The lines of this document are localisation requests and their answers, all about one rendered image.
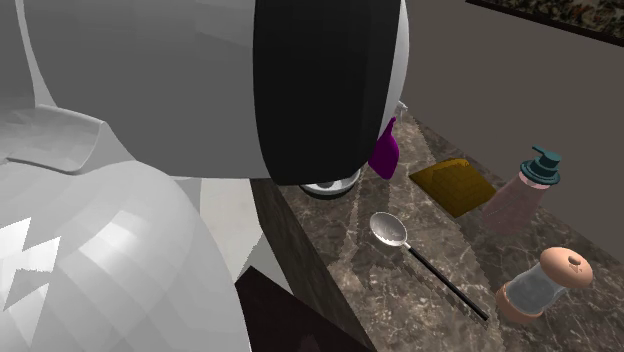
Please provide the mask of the white round bowl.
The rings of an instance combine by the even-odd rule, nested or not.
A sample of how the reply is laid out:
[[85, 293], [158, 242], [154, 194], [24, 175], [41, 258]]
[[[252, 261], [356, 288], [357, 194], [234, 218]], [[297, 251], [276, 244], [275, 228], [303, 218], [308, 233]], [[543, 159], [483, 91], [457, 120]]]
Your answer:
[[361, 170], [358, 169], [353, 175], [351, 175], [348, 178], [344, 178], [344, 179], [340, 179], [336, 181], [316, 183], [316, 184], [304, 184], [304, 185], [300, 185], [300, 188], [311, 194], [315, 194], [319, 196], [340, 195], [340, 194], [350, 191], [354, 187], [360, 175], [361, 175]]

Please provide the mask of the purple bottle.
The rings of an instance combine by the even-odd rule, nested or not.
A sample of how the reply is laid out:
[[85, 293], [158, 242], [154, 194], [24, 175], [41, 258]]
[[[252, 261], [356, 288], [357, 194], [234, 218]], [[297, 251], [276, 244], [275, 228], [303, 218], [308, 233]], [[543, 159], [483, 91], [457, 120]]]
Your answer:
[[392, 135], [395, 122], [396, 117], [393, 116], [378, 138], [374, 151], [368, 160], [370, 168], [385, 180], [392, 178], [400, 156], [400, 149]]

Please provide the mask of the yellow square sponge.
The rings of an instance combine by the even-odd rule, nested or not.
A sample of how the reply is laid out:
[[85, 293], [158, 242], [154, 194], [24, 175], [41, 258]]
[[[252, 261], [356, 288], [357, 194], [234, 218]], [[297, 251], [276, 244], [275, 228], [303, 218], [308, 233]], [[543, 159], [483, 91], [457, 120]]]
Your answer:
[[455, 218], [486, 203], [496, 193], [496, 189], [463, 158], [444, 160], [409, 178]]

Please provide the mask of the pink soap dispenser teal pump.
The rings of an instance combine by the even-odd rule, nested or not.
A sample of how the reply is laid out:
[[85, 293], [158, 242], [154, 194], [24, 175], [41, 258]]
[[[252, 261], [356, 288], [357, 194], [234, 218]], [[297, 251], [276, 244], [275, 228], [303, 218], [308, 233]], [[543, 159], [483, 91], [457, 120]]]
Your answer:
[[484, 224], [498, 234], [522, 230], [535, 215], [546, 191], [560, 182], [562, 157], [537, 145], [532, 149], [539, 155], [523, 161], [518, 173], [483, 208]]

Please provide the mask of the glass grinder with copper ends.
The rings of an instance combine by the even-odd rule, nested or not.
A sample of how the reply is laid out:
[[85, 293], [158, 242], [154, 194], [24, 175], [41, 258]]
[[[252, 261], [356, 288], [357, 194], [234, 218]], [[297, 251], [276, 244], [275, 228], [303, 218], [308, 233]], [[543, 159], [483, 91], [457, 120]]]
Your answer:
[[496, 304], [509, 321], [528, 324], [569, 289], [587, 288], [592, 281], [592, 267], [583, 256], [568, 248], [550, 247], [532, 268], [499, 288]]

